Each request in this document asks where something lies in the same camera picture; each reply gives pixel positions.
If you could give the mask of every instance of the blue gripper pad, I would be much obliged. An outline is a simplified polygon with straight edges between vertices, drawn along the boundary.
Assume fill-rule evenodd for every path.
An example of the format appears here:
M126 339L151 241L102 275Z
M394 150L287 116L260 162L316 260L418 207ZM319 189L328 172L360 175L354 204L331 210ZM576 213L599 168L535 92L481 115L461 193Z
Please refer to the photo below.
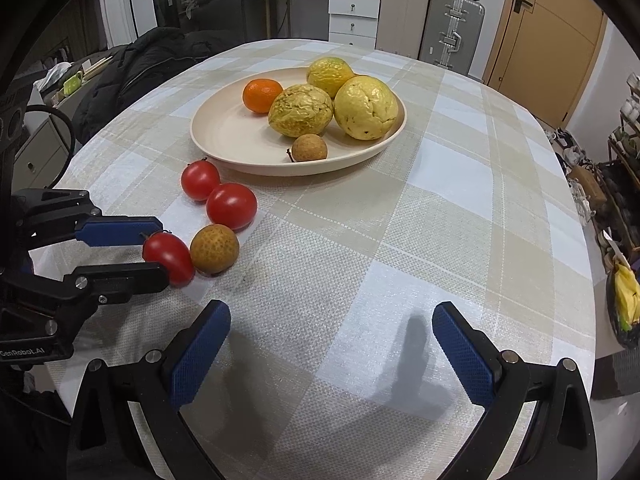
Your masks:
M229 307L212 300L191 327L180 331L167 347L165 387L176 412L193 402L230 328Z
M471 403L488 408L494 402L494 374L463 327L447 311L449 305L466 323L453 304L441 303L433 311L433 335L440 343ZM468 323L464 328L472 331Z
M89 247L142 245L145 237L161 231L162 222L153 216L98 216L76 227L76 240Z

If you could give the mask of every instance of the red tomato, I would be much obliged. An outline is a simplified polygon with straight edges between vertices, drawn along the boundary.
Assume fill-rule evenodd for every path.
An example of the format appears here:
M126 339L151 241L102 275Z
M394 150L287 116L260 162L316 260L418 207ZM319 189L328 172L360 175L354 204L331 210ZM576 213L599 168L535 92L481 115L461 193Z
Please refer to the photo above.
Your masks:
M242 184L220 184L207 200L207 215L214 224L237 231L251 223L258 211L254 192Z
M220 174L216 167L204 158L184 168L180 184L189 198L196 202L204 202L220 184Z
M145 241L142 259L165 267L169 271L169 283L173 286L189 285L196 272L189 248L180 238L166 231L154 233Z

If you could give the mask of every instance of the cable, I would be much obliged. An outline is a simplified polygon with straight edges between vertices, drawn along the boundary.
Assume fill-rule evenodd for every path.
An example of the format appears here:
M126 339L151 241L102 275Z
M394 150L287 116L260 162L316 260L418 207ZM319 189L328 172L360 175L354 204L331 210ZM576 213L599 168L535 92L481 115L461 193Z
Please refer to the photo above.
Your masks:
M71 422L69 422L68 420L62 420L61 418L57 418L55 415L51 415L50 413L41 412L39 409L34 408L33 406L31 406L28 402L24 402L23 400L19 399L18 397L10 394L2 386L0 386L0 392L4 393L10 399L13 399L15 402L18 402L19 404L23 405L25 408L31 410L34 413L37 413L38 415L46 416L47 418L50 418L51 420L55 420L56 422L59 422L60 424L64 424L65 426L71 426Z
M287 0L287 10L284 13L284 16L282 17L282 23L280 24L280 26L278 27L278 31L276 32L276 38L280 35L280 31L282 30L282 27L284 26L284 20L287 19L287 14L289 13L289 0Z
M24 111L25 112L45 112L47 114L55 115L63 123L65 123L66 127L69 129L69 136L71 137L71 144L69 146L69 152L66 155L65 165L62 167L62 170L60 170L60 173L58 173L58 176L53 180L53 182L47 186L47 188L51 189L58 182L60 182L60 179L66 173L66 170L69 167L69 164L71 164L71 158L74 156L74 151L76 150L76 133L74 131L74 126L71 123L71 119L69 119L69 117L66 114L62 113L60 110L58 110L57 108L54 108L53 106L49 106L49 105L28 105L25 108Z

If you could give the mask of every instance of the tablecloth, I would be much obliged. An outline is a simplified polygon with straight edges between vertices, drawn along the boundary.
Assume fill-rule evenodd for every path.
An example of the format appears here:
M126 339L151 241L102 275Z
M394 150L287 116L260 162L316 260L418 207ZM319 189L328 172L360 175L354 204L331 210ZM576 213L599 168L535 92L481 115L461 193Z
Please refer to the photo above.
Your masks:
M499 349L543 364L573 358L590 391L593 290L567 183L532 115L468 78L321 41L244 44L120 114L59 187L88 189L105 214L158 216L189 244L207 224L179 181L202 156L189 134L197 108L237 79L327 55L391 86L408 110L402 135L335 173L223 170L258 198L238 262L182 290L101 306L73 358L49 364L69 410L90 359L122 364L164 348L212 298L229 304L232 331L182 414L232 480L436 478L482 413L431 333L444 300ZM36 270L60 278L140 259L140 248L65 242L43 250ZM531 409L494 477L508 470Z

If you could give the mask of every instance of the orange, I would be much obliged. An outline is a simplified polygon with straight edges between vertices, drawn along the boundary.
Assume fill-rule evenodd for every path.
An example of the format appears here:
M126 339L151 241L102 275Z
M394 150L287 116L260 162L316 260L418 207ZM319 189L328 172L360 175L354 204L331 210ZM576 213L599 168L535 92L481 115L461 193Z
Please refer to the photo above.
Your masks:
M244 106L257 114L268 114L271 104L282 92L282 86L273 79L249 81L242 92Z

